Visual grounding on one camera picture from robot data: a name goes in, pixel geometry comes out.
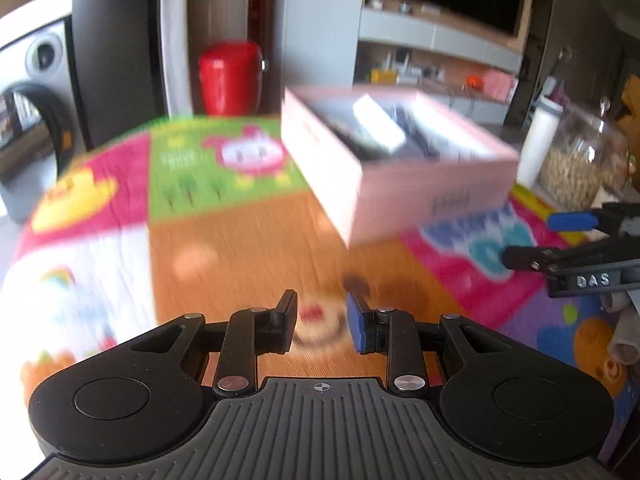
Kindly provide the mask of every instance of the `red container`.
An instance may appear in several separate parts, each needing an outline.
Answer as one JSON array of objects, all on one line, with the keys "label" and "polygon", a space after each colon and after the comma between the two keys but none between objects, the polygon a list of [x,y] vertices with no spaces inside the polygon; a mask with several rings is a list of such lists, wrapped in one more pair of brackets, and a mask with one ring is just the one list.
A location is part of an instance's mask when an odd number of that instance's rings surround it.
[{"label": "red container", "polygon": [[253,115],[262,88],[262,53],[252,41],[224,41],[200,56],[200,87],[207,114]]}]

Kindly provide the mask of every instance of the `blue gripper pad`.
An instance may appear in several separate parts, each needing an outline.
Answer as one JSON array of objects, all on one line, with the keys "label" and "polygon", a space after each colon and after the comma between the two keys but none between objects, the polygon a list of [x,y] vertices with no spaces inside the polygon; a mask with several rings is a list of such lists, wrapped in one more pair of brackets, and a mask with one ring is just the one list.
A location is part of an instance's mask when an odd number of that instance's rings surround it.
[{"label": "blue gripper pad", "polygon": [[366,354],[366,332],[364,314],[360,311],[356,300],[351,294],[347,295],[347,324],[351,333],[353,346],[358,354]]}]

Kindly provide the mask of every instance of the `washing machine door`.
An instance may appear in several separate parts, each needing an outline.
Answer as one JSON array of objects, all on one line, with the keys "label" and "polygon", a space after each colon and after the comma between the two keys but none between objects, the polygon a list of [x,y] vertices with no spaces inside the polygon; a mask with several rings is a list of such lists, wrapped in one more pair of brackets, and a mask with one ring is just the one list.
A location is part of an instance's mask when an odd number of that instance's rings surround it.
[{"label": "washing machine door", "polygon": [[55,95],[36,84],[0,93],[0,200],[24,222],[73,153],[70,120]]}]

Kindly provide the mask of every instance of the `open cardboard box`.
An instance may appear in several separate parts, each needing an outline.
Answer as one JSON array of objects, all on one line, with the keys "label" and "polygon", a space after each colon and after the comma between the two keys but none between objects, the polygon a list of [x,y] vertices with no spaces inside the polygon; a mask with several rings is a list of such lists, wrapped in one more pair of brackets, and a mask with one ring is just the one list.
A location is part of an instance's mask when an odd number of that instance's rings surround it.
[{"label": "open cardboard box", "polygon": [[[320,119],[354,121],[353,103],[369,94],[402,103],[442,156],[361,162]],[[500,207],[518,152],[484,128],[412,89],[360,85],[285,90],[282,141],[347,247],[439,220]]]}]

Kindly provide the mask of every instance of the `cartoon pig print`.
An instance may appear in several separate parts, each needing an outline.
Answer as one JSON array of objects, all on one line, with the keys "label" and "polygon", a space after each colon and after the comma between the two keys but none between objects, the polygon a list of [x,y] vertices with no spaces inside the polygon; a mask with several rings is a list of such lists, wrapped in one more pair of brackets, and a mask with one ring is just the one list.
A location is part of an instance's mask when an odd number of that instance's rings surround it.
[{"label": "cartoon pig print", "polygon": [[245,126],[241,137],[207,137],[202,147],[215,150],[221,168],[239,173],[236,186],[240,188],[252,187],[259,176],[274,176],[279,186],[290,185],[284,171],[287,153],[283,144],[258,126]]}]

